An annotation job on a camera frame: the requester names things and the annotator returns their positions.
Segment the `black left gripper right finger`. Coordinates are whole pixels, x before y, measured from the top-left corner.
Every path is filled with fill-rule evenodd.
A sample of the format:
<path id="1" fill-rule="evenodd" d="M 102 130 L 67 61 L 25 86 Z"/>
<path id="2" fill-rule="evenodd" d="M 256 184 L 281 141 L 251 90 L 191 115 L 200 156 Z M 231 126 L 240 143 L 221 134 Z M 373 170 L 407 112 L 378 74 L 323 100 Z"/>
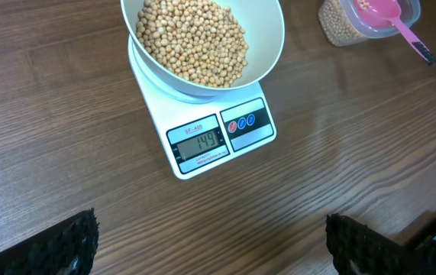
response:
<path id="1" fill-rule="evenodd" d="M 326 217 L 326 246 L 339 274 L 410 274 L 416 259 L 400 245 L 354 219 Z"/>

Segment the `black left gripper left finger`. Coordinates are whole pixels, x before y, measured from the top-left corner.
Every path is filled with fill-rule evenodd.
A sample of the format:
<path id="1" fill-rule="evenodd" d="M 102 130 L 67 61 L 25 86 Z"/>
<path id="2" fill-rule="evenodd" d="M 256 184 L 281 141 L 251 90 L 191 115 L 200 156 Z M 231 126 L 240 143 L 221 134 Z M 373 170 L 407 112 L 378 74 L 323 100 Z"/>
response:
<path id="1" fill-rule="evenodd" d="M 0 252 L 0 275 L 88 275 L 98 245 L 95 211 L 84 210 Z"/>

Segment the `pink plastic measuring scoop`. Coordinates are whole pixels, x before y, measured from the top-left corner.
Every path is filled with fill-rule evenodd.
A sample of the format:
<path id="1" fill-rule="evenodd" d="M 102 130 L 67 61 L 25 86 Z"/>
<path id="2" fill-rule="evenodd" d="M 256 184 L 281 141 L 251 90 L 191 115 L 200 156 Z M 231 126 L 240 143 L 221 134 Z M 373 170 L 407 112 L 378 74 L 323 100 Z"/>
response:
<path id="1" fill-rule="evenodd" d="M 400 19 L 402 9 L 397 0 L 358 0 L 357 2 L 368 14 L 390 21 L 429 66 L 436 63 L 436 56 Z"/>

